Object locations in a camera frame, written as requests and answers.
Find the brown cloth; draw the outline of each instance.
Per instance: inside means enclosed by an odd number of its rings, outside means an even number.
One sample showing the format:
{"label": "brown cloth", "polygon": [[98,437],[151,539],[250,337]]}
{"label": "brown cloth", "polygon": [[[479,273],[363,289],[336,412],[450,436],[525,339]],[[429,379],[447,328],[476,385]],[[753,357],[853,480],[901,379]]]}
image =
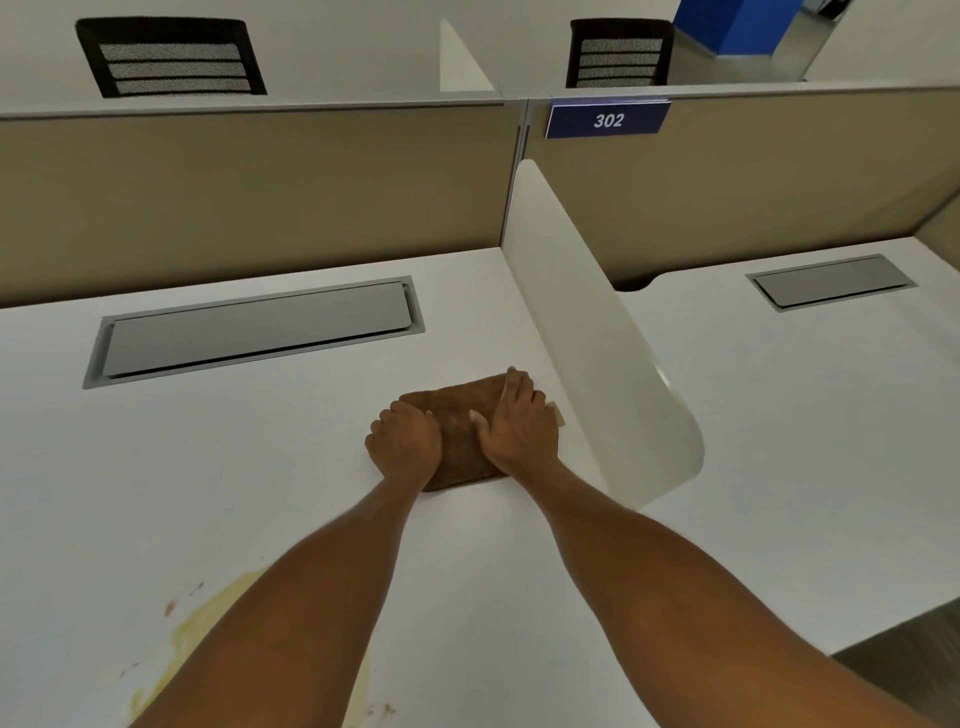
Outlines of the brown cloth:
{"label": "brown cloth", "polygon": [[411,392],[400,397],[400,401],[413,404],[422,412],[433,412],[444,436],[444,457],[424,491],[441,491],[504,474],[480,449],[469,412],[475,409],[487,422],[492,422],[506,380],[506,375],[488,376],[455,387]]}

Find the blue sign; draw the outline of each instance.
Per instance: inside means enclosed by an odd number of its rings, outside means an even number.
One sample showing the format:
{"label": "blue sign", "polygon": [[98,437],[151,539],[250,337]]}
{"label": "blue sign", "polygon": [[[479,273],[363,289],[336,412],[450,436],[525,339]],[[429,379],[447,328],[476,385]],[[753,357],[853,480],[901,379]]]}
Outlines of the blue sign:
{"label": "blue sign", "polygon": [[668,111],[669,99],[562,99],[550,109],[546,138],[657,133]]}

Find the office chair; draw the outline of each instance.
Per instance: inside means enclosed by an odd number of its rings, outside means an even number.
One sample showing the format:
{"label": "office chair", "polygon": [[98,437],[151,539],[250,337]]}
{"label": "office chair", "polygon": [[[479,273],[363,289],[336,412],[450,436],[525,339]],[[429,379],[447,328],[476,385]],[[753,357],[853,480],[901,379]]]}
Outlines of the office chair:
{"label": "office chair", "polygon": [[572,20],[567,88],[666,85],[673,23],[641,18]]}

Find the stain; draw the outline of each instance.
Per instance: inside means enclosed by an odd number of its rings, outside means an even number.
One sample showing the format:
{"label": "stain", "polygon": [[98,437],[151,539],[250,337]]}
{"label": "stain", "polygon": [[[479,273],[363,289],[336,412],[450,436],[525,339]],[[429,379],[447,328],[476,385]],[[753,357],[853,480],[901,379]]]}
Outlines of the stain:
{"label": "stain", "polygon": [[[190,657],[197,645],[206,637],[206,634],[213,628],[213,625],[220,621],[220,618],[227,613],[227,610],[233,606],[233,602],[240,598],[260,574],[266,569],[257,571],[248,571],[238,576],[232,584],[224,587],[216,595],[212,596],[206,602],[197,607],[189,616],[181,622],[170,634],[168,640],[170,647],[174,651],[174,659],[164,671],[163,675],[157,681],[154,689],[146,695],[143,689],[136,691],[130,701],[130,722],[136,720],[147,707],[154,702],[156,697],[170,683],[177,671],[183,666],[187,658]],[[197,589],[204,585],[201,582]],[[365,711],[367,705],[367,688],[370,683],[370,665],[367,656],[364,655],[363,662],[360,665],[360,671],[357,673],[356,682],[353,685],[353,692],[350,694],[350,700],[347,705],[347,713],[344,716],[343,728],[360,728],[360,725],[366,719]]]}
{"label": "stain", "polygon": [[210,631],[214,624],[220,621],[220,617],[227,613],[227,609],[233,605],[233,602],[239,599],[243,592],[245,592],[264,571],[265,569],[248,571],[237,577],[232,584],[224,587],[219,593],[193,610],[170,634],[168,642],[174,651],[174,659],[160,677],[149,696],[145,696],[143,690],[138,690],[133,694],[130,701],[131,722],[138,718],[140,714],[147,709],[148,705],[154,702],[154,699],[167,687],[167,684],[173,679],[173,676],[177,674],[177,670],[182,667],[193,650],[200,644],[203,638],[206,637],[206,633]]}
{"label": "stain", "polygon": [[[367,711],[367,716],[368,717],[372,716],[374,713],[375,713],[375,710],[373,709],[373,705],[371,705],[371,709]],[[384,703],[383,710],[380,712],[380,719],[376,722],[376,728],[382,728],[382,726],[387,723],[390,716],[395,716],[395,715],[396,715],[396,708],[392,706],[390,703]]]}

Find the white wall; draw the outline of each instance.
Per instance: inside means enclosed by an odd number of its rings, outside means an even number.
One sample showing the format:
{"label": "white wall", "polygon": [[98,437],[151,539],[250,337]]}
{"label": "white wall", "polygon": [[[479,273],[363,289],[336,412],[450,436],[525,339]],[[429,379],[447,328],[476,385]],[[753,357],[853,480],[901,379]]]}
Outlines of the white wall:
{"label": "white wall", "polygon": [[960,2],[854,0],[808,81],[960,79]]}

